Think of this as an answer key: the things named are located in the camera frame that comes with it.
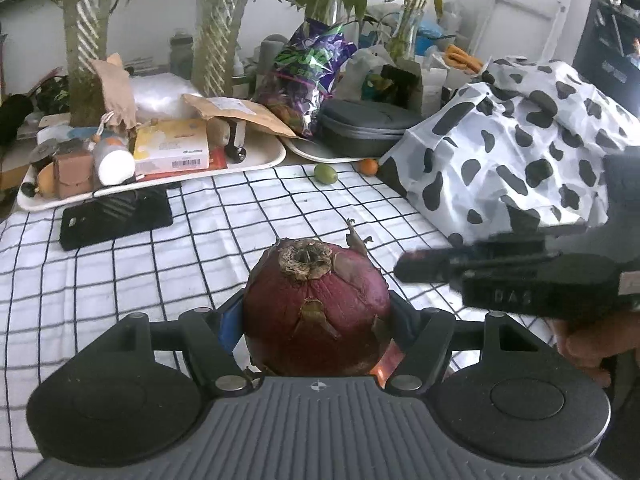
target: metal screw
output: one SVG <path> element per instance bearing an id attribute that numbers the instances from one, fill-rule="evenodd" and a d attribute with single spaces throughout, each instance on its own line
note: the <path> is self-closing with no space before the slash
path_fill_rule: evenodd
<path id="1" fill-rule="evenodd" d="M 238 375 L 223 375 L 216 379 L 216 387 L 223 392 L 237 392 L 246 386 L 246 379 Z"/>
<path id="2" fill-rule="evenodd" d="M 398 375 L 393 378 L 391 385 L 404 392 L 412 392 L 422 386 L 422 381 L 412 375 Z"/>

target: green fruit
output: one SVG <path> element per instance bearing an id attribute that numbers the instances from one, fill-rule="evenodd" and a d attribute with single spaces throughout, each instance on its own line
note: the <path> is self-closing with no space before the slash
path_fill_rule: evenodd
<path id="1" fill-rule="evenodd" d="M 328 164 L 316 164 L 314 176 L 323 184 L 334 184 L 338 181 L 338 174 Z"/>

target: cow print cloth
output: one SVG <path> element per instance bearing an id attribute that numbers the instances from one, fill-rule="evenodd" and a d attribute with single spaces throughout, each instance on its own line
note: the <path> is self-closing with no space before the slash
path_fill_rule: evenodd
<path id="1" fill-rule="evenodd" d="M 499 232 L 606 221 L 602 158 L 640 144 L 640 122 L 561 61 L 492 62 L 407 130 L 378 176 L 453 245 Z"/>

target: tray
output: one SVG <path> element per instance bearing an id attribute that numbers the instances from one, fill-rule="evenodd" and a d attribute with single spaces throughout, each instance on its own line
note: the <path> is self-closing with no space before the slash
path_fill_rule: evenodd
<path id="1" fill-rule="evenodd" d="M 92 193 L 82 193 L 65 198 L 64 200 L 59 200 L 57 198 L 43 198 L 41 196 L 29 198 L 19 191 L 17 197 L 18 207 L 25 211 L 43 211 L 45 209 L 52 209 L 54 207 L 73 204 L 75 202 L 82 202 L 82 200 L 87 200 L 92 196 L 105 196 L 113 193 L 120 193 L 121 191 L 128 191 L 130 189 L 170 184 L 171 182 L 181 182 L 183 180 L 191 180 L 192 178 L 201 178 L 204 176 L 239 173 L 241 171 L 265 170 L 280 164 L 287 154 L 284 146 L 276 136 L 260 132 L 252 132 L 248 130 L 244 139 L 244 146 L 246 148 L 245 160 L 240 164 L 232 164 L 227 161 L 229 168 L 226 168 L 226 170 L 199 171 L 197 173 L 185 172 L 184 174 L 157 178 L 145 182 L 135 182 L 124 186 L 103 187 Z M 35 170 L 33 168 L 29 168 L 23 182 L 34 182 L 35 178 Z"/>
<path id="2" fill-rule="evenodd" d="M 314 162 L 325 162 L 327 164 L 340 164 L 342 162 L 356 162 L 364 157 L 339 156 L 328 147 L 306 139 L 289 139 L 280 137 L 281 142 L 293 153 L 303 158 L 308 158 Z"/>

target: yellow and white box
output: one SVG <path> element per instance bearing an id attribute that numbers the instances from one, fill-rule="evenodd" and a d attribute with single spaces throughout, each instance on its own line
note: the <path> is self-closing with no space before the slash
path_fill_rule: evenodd
<path id="1" fill-rule="evenodd" d="M 136 174 L 206 170 L 207 125 L 202 119 L 158 121 L 138 129 L 133 151 Z"/>

